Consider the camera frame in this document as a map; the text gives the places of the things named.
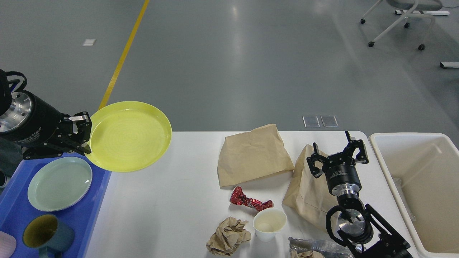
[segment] robotic arm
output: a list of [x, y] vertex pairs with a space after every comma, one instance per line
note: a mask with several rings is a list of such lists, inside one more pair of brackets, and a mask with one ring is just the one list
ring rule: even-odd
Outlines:
[[[8, 76], [22, 77], [8, 81]], [[26, 77], [0, 70], [0, 137], [22, 147], [24, 159], [60, 157], [63, 152], [91, 153], [87, 112], [60, 113], [29, 91]]]
[[[338, 201], [338, 205], [326, 215], [328, 235], [336, 243], [348, 247], [355, 258], [412, 258], [407, 251], [410, 248], [408, 242], [369, 204], [364, 206], [360, 200], [358, 192], [362, 185], [355, 164], [367, 164], [368, 158], [362, 140], [351, 138], [348, 131], [346, 137], [348, 144], [342, 152], [324, 157], [314, 143], [314, 153], [306, 158], [315, 178], [325, 174], [329, 192]], [[359, 153], [354, 158], [356, 149], [359, 149]], [[316, 162], [322, 163], [322, 168], [316, 167]], [[333, 234], [331, 226], [331, 217], [337, 212], [340, 212], [337, 221], [340, 229], [337, 233], [341, 239]], [[363, 245], [373, 238], [373, 226], [380, 232], [380, 240], [365, 250]], [[362, 252], [356, 249], [356, 245], [362, 245]]]

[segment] red candy wrapper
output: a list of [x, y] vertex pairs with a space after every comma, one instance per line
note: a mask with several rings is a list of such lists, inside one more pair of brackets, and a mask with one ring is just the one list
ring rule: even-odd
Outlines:
[[269, 200], [267, 202], [261, 202], [256, 199], [247, 198], [246, 195], [242, 192], [242, 188], [240, 186], [237, 186], [234, 189], [229, 201], [233, 204], [245, 205], [247, 207], [254, 208], [258, 211], [262, 211], [266, 208], [272, 208], [274, 206], [272, 200]]

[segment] gray floor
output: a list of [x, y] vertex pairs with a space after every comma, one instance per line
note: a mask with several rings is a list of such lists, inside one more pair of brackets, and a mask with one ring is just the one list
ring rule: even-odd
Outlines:
[[[339, 128], [318, 130], [440, 132], [459, 145], [459, 69], [438, 65], [459, 62], [459, 8], [418, 51], [427, 20], [367, 47], [398, 18], [383, 2], [360, 24], [373, 3], [151, 0], [109, 103], [150, 103], [174, 131], [308, 130], [303, 115], [336, 115]], [[0, 68], [61, 112], [94, 113], [142, 5], [3, 1]]]

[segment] yellow plate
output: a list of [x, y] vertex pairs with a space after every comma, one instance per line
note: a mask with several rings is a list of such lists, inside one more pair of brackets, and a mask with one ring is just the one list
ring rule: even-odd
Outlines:
[[92, 117], [86, 157], [105, 170], [132, 172], [157, 161], [168, 149], [172, 128], [156, 107], [137, 101], [108, 105]]

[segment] light green plate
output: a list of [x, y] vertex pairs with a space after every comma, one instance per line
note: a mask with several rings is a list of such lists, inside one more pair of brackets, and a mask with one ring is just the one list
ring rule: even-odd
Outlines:
[[91, 166], [81, 158], [63, 157], [46, 164], [30, 181], [27, 197], [44, 212], [66, 209], [77, 203], [92, 181]]

